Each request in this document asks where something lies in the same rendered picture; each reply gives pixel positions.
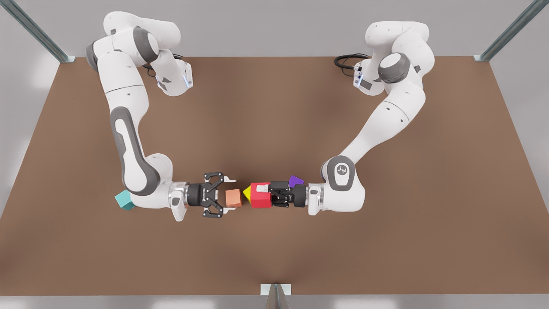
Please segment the red wooden cube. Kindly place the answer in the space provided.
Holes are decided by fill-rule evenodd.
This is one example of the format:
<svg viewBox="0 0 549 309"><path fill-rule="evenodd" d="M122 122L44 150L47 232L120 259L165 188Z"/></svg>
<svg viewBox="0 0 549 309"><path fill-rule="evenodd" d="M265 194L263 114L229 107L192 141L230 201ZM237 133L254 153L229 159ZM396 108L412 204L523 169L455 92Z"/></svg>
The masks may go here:
<svg viewBox="0 0 549 309"><path fill-rule="evenodd" d="M251 183L251 205L254 209L268 209L272 207L271 192L256 192L257 185L270 184L270 182Z"/></svg>

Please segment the orange wooden cube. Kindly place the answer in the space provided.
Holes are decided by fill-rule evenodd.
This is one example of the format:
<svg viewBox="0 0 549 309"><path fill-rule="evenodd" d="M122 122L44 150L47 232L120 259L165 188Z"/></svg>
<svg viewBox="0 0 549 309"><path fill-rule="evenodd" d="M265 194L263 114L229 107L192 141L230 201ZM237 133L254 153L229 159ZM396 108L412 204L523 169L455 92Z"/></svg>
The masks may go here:
<svg viewBox="0 0 549 309"><path fill-rule="evenodd" d="M242 206L241 190L232 189L225 191L226 206L229 208L238 208Z"/></svg>

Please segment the teal wooden cube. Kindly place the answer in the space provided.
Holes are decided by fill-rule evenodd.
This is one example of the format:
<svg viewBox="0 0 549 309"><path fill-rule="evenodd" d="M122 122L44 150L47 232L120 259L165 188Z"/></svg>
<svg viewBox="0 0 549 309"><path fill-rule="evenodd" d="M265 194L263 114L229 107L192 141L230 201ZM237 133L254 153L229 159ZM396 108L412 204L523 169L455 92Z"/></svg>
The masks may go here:
<svg viewBox="0 0 549 309"><path fill-rule="evenodd" d="M131 200L131 193L127 190L117 194L115 199L121 209L129 211L135 207L135 204Z"/></svg>

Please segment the silver frame post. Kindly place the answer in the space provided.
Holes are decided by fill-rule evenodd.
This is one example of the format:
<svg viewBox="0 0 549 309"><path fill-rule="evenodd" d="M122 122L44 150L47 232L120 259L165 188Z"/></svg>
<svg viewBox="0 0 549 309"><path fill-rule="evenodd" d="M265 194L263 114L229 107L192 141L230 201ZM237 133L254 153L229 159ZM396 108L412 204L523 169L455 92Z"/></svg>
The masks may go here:
<svg viewBox="0 0 549 309"><path fill-rule="evenodd" d="M0 0L2 6L34 39L36 39L55 59L60 63L74 63L76 57L67 55L65 51L59 47L37 25L32 18L15 2L15 0Z"/></svg>
<svg viewBox="0 0 549 309"><path fill-rule="evenodd" d="M533 0L482 54L473 55L473 59L486 62L492 60L547 5L549 0Z"/></svg>
<svg viewBox="0 0 549 309"><path fill-rule="evenodd" d="M290 309L287 296L292 295L291 284L261 284L260 295L267 296L266 309Z"/></svg>

